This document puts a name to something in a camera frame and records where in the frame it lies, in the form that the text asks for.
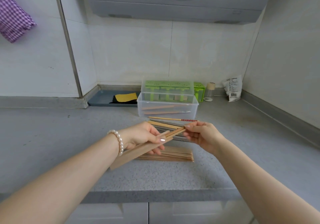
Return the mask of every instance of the gray speckled countertop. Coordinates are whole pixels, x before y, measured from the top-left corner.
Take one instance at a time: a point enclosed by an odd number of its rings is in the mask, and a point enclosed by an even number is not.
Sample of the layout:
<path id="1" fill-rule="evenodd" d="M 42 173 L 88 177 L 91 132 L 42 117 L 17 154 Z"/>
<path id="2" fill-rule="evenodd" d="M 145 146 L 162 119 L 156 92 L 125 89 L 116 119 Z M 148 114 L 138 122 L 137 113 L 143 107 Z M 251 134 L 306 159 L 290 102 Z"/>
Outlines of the gray speckled countertop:
<path id="1" fill-rule="evenodd" d="M 320 150 L 245 101 L 200 103 L 197 119 L 213 123 L 263 169 L 320 210 Z M 0 198 L 102 138 L 139 123 L 137 108 L 0 109 Z M 134 160 L 107 171 L 84 203 L 174 202 L 240 198 L 209 153 L 197 145 L 192 162 Z"/>

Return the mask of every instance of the gray tray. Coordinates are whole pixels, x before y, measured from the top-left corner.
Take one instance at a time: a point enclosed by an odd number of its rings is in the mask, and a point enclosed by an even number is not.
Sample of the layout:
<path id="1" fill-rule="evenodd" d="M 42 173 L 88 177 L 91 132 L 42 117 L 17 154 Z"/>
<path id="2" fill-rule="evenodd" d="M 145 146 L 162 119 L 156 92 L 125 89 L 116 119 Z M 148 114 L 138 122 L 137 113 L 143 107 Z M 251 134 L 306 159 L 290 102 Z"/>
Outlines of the gray tray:
<path id="1" fill-rule="evenodd" d="M 88 100 L 90 106 L 107 106 L 107 107 L 138 107 L 137 104 L 110 104 L 113 96 L 117 94 L 137 93 L 140 91 L 125 91 L 125 90 L 100 90 L 92 98 Z"/>

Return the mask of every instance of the person's left arm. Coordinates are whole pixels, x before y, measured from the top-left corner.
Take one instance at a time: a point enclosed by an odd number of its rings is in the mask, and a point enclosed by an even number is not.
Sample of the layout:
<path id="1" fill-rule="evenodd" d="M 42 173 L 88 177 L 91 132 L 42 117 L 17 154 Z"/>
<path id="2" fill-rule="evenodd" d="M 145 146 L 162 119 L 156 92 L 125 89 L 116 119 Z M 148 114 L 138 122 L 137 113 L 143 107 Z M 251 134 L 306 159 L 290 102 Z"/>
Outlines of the person's left arm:
<path id="1" fill-rule="evenodd" d="M 161 142 L 159 132 L 147 122 L 119 130 L 119 134 L 125 148 Z M 161 154 L 158 148 L 149 153 Z M 64 223 L 118 154 L 118 138 L 110 133 L 2 202 L 0 223 Z"/>

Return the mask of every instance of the person's right hand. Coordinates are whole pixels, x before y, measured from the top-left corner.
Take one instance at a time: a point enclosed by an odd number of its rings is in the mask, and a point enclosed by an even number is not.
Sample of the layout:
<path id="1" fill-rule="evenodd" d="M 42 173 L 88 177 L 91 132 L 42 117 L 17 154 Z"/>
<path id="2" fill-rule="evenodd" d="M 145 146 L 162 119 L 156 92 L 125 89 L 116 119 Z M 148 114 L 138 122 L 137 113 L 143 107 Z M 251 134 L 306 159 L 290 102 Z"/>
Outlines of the person's right hand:
<path id="1" fill-rule="evenodd" d="M 213 155 L 216 154 L 219 144 L 225 140 L 225 137 L 211 123 L 195 121 L 185 125 L 185 128 L 183 135 L 189 141 L 198 144 Z"/>

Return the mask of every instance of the white plastic bag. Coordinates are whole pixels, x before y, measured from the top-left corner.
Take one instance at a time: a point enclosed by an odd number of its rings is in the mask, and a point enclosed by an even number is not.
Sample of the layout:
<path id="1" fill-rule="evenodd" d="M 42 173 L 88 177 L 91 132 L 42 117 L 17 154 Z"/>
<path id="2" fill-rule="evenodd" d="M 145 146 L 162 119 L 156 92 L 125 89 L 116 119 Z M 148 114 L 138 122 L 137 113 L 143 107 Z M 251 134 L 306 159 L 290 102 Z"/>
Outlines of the white plastic bag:
<path id="1" fill-rule="evenodd" d="M 229 102 L 237 101 L 241 98 L 242 77 L 241 75 L 227 79 L 223 83 Z"/>

